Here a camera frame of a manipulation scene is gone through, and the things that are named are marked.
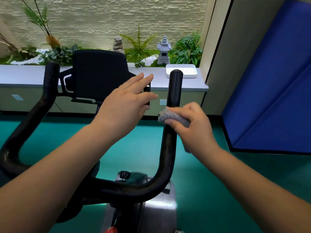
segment red knob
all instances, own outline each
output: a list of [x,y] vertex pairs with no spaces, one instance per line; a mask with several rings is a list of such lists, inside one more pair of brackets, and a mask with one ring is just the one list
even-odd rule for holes
[[107,229],[105,233],[118,233],[118,230],[115,227],[109,227],[109,229]]

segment handlebar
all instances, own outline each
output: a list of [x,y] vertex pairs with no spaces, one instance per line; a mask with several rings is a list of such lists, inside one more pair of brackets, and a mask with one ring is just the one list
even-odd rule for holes
[[[43,94],[25,119],[13,131],[0,150],[0,169],[13,179],[30,166],[19,160],[19,150],[52,107],[58,93],[60,66],[49,62],[45,67]],[[183,73],[170,73],[167,106],[180,103]],[[125,184],[93,177],[94,168],[84,178],[57,222],[75,217],[82,205],[91,203],[142,203],[157,196],[168,184],[174,167],[177,134],[165,125],[162,136],[159,167],[155,176],[145,184]]]

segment forearm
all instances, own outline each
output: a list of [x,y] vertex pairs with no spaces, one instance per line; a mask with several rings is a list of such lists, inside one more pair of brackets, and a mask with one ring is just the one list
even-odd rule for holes
[[49,231],[82,179],[113,144],[90,126],[0,189],[0,199],[6,200],[0,202],[1,232]]
[[223,182],[264,232],[311,232],[309,203],[226,151],[218,150],[208,155],[201,162]]

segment teal floor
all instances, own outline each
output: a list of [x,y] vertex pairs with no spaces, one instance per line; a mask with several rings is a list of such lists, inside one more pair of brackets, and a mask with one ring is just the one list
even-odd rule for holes
[[[21,117],[0,117],[0,145],[19,124]],[[21,149],[21,160],[34,164],[69,139],[90,119],[45,118]],[[212,121],[219,145],[228,149],[222,129]],[[141,121],[125,138],[102,157],[97,177],[114,180],[118,171],[157,170],[163,127],[155,121]],[[235,153],[235,155],[295,195],[311,202],[311,157]],[[177,225],[192,232],[261,232],[223,184],[194,156],[184,151],[178,139],[171,180],[176,187]],[[100,232],[105,205],[84,206],[80,214],[56,224],[52,233]]]

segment electrical outlet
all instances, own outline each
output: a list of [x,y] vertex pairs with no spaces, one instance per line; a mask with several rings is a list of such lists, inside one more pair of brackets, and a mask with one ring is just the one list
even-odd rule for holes
[[20,95],[12,95],[12,97],[14,97],[14,99],[17,101],[23,101],[24,100]]
[[160,105],[166,105],[166,99],[160,99]]

